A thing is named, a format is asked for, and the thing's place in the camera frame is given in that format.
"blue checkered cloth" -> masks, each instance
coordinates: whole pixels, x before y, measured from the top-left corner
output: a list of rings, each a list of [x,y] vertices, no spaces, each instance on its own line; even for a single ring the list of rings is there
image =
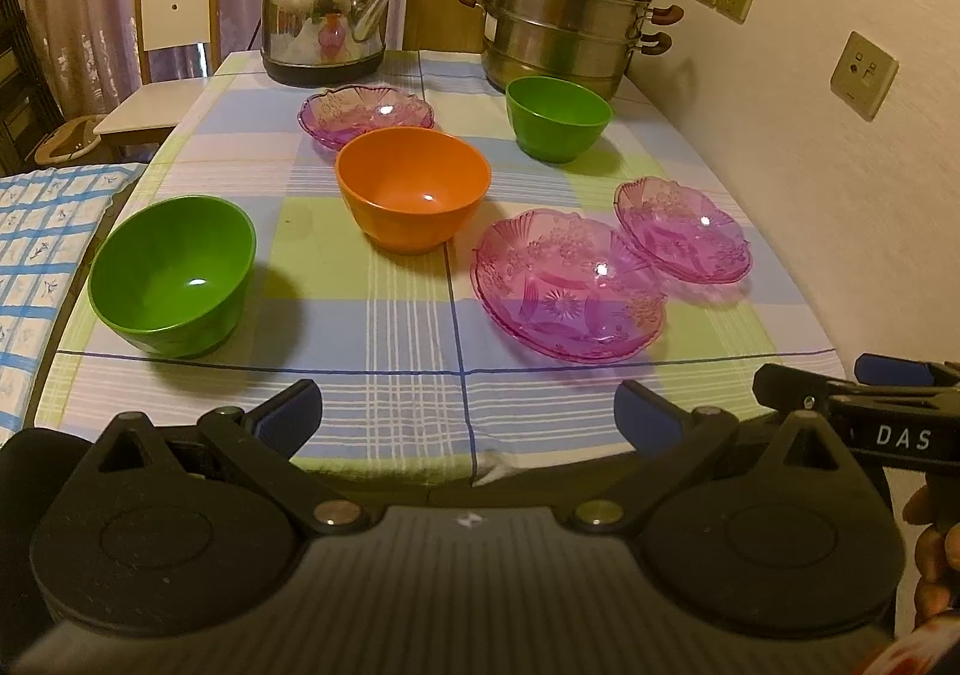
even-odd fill
[[[145,168],[72,166],[0,179],[0,443],[23,425],[56,315],[97,226]]]

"pink glass dish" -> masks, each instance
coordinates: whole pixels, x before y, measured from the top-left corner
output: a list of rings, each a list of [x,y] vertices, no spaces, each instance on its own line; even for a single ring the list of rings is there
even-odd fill
[[[699,190],[647,176],[620,185],[613,208],[642,253],[678,279],[737,282],[754,264],[738,222]]]
[[[500,328],[563,361],[619,361],[664,330],[654,268],[621,231],[576,213],[533,209],[494,223],[470,279]]]
[[[352,84],[310,96],[296,116],[307,133],[330,149],[381,127],[433,127],[426,101],[392,87]]]

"bowl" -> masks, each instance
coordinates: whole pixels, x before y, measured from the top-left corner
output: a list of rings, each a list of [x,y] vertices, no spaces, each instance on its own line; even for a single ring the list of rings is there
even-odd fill
[[[155,203],[107,237],[90,271],[90,304],[141,350],[202,355],[239,322],[255,252],[253,223],[230,202],[183,196]]]
[[[647,176],[620,185],[613,208],[637,248],[678,279],[727,284],[754,264],[740,224],[699,190]]]
[[[364,234],[391,253],[417,254],[450,239],[490,187],[490,165],[438,130],[365,133],[337,155],[340,192]]]
[[[416,96],[392,87],[352,84],[310,96],[296,116],[320,144],[339,149],[348,141],[383,127],[433,127],[433,109]]]
[[[613,110],[579,84],[519,77],[507,85],[507,115],[522,151],[546,163],[569,163],[596,143]]]
[[[576,213],[497,221],[473,250],[470,281],[502,330],[563,361],[621,361],[664,330],[650,262],[622,231]]]

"kettle spout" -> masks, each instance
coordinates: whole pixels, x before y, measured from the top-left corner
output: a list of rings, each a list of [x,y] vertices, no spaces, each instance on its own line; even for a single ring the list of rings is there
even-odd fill
[[[376,33],[388,2],[390,0],[366,0],[361,4],[354,1],[349,16],[350,34],[354,41],[366,41]]]

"hand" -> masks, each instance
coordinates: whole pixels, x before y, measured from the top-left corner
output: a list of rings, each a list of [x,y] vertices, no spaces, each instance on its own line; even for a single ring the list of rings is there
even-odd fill
[[[910,497],[904,507],[904,520],[913,525],[933,522],[933,502],[929,486],[923,486]],[[920,582],[914,593],[916,625],[920,626],[950,607],[947,576],[951,569],[960,570],[960,523],[950,529],[947,536],[930,526],[920,535],[914,557],[920,570]]]

